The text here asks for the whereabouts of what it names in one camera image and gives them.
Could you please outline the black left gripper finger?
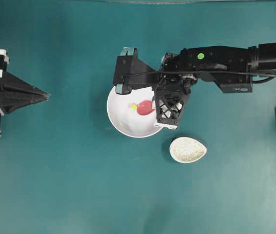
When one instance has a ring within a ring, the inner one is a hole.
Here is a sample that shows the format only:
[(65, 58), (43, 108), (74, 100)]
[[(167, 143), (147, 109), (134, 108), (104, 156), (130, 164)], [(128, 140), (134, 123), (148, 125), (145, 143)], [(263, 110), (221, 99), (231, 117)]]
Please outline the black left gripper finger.
[(0, 91), (0, 114), (8, 115), (20, 108), (34, 105), (49, 99), (49, 94), (30, 94)]
[(48, 93), (40, 90), (36, 86), (28, 84), (11, 73), (2, 70), (0, 74), (0, 86), (18, 92), (49, 96)]

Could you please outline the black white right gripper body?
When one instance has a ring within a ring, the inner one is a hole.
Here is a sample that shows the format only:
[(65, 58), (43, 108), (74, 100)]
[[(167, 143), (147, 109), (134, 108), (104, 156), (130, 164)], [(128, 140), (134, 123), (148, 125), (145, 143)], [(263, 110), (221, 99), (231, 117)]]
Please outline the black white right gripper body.
[(190, 95), (189, 80), (161, 80), (154, 89), (154, 106), (158, 128), (176, 129)]

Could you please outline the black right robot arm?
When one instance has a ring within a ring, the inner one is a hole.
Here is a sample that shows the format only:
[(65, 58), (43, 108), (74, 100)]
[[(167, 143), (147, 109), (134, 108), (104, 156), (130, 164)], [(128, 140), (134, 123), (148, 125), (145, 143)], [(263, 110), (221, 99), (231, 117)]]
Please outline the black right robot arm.
[(250, 93), (254, 84), (276, 78), (276, 43), (245, 48), (210, 46), (167, 53), (154, 89), (157, 127), (176, 129), (198, 80), (216, 84), (224, 94)]

